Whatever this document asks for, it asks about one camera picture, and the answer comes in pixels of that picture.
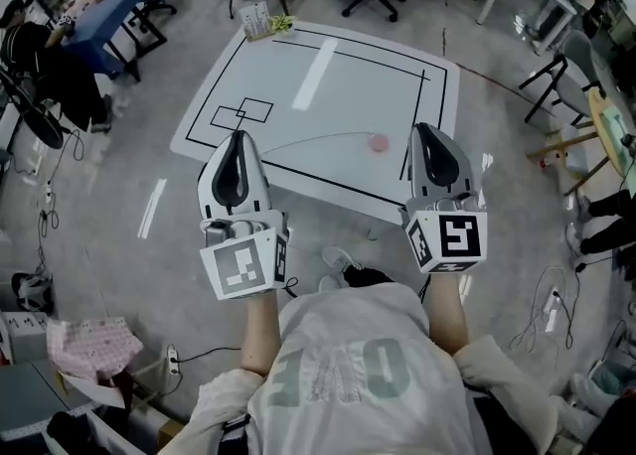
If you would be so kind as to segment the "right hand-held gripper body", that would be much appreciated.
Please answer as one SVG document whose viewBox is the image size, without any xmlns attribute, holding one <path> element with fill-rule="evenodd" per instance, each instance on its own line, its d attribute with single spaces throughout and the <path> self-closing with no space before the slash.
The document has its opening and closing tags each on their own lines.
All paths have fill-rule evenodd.
<svg viewBox="0 0 636 455">
<path fill-rule="evenodd" d="M 488 217 L 476 192 L 405 205 L 403 228 L 419 271 L 461 273 L 487 257 Z"/>
</svg>

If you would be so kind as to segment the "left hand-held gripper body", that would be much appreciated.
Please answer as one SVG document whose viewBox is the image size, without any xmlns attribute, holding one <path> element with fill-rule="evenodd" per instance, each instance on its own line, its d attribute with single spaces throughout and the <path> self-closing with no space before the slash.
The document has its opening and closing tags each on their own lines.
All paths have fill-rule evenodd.
<svg viewBox="0 0 636 455">
<path fill-rule="evenodd" d="M 284 288 L 289 240 L 285 213 L 268 210 L 206 219 L 200 229 L 206 245 L 200 255 L 218 299 Z"/>
</svg>

